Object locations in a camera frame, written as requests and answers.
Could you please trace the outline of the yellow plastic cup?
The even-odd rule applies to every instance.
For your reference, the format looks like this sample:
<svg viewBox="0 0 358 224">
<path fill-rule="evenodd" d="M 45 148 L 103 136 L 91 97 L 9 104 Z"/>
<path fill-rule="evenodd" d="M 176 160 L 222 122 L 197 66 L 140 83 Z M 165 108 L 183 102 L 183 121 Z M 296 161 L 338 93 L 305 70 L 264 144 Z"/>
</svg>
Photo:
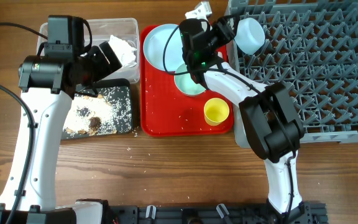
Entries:
<svg viewBox="0 0 358 224">
<path fill-rule="evenodd" d="M 203 112 L 206 123 L 217 126 L 228 118 L 230 109 L 223 99 L 211 98 L 204 104 Z"/>
</svg>

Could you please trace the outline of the white napkin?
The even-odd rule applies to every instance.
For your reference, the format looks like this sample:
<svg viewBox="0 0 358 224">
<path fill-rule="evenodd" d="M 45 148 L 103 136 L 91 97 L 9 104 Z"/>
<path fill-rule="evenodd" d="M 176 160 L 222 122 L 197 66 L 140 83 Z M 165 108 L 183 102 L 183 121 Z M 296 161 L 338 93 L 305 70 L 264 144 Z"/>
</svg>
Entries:
<svg viewBox="0 0 358 224">
<path fill-rule="evenodd" d="M 116 54 L 123 67 L 134 67 L 137 64 L 135 61 L 136 48 L 130 46 L 127 41 L 111 35 L 108 44 Z"/>
</svg>

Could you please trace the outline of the large light blue plate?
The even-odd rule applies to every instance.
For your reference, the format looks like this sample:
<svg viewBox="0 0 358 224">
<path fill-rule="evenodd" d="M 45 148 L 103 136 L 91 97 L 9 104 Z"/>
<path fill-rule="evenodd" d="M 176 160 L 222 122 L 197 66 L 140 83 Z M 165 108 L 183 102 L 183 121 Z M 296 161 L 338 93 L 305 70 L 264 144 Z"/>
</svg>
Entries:
<svg viewBox="0 0 358 224">
<path fill-rule="evenodd" d="M 158 70 L 164 71 L 163 50 L 169 36 L 172 34 L 176 24 L 164 24 L 153 28 L 147 35 L 143 43 L 143 53 L 149 64 Z M 165 51 L 165 67 L 169 72 L 174 72 L 179 66 L 184 64 L 183 45 L 180 31 L 177 29 L 172 35 Z"/>
</svg>

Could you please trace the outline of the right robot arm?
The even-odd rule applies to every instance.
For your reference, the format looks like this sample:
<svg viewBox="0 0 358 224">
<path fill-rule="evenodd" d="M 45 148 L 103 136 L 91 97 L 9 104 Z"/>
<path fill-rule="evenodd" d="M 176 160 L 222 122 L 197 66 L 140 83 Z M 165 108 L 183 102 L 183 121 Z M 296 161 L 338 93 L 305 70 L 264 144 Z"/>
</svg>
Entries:
<svg viewBox="0 0 358 224">
<path fill-rule="evenodd" d="M 183 60 L 192 79 L 239 108 L 247 141 L 265 163 L 268 204 L 281 220 L 291 219 L 302 203 L 296 158 L 305 134 L 293 101 L 284 84 L 253 81 L 217 53 L 218 48 L 234 41 L 245 54 L 255 54 L 265 43 L 262 25 L 250 17 L 223 16 L 213 24 L 205 19 L 185 19 L 178 29 Z"/>
</svg>

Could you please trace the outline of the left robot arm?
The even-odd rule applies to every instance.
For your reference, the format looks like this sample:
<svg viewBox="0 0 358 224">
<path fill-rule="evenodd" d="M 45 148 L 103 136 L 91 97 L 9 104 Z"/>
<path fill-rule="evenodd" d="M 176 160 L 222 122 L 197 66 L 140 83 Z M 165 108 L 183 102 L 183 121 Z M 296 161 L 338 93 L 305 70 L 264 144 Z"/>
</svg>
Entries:
<svg viewBox="0 0 358 224">
<path fill-rule="evenodd" d="M 92 44 L 89 23 L 49 16 L 36 55 L 19 67 L 22 115 L 9 178 L 0 196 L 0 223 L 113 223 L 107 200 L 56 204 L 55 172 L 63 125 L 77 94 L 97 96 L 95 83 L 119 70 L 107 42 Z"/>
</svg>

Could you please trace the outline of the small light blue bowl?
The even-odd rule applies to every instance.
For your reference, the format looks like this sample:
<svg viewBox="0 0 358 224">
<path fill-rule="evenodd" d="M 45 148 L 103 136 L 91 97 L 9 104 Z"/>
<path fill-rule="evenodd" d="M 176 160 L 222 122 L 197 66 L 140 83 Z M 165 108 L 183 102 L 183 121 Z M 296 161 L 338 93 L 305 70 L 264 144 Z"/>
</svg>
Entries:
<svg viewBox="0 0 358 224">
<path fill-rule="evenodd" d="M 265 43 L 263 27 L 256 19 L 242 19 L 237 25 L 234 41 L 245 54 L 253 55 Z"/>
</svg>

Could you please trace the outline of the mint green bowl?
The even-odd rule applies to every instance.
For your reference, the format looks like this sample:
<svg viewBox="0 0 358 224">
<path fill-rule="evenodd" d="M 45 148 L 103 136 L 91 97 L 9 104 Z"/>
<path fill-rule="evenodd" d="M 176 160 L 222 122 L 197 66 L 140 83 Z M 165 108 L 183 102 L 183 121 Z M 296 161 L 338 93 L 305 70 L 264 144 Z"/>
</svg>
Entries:
<svg viewBox="0 0 358 224">
<path fill-rule="evenodd" d="M 206 91 L 206 88 L 191 79 L 189 73 L 175 75 L 174 82 L 179 91 L 186 96 L 198 96 Z"/>
</svg>

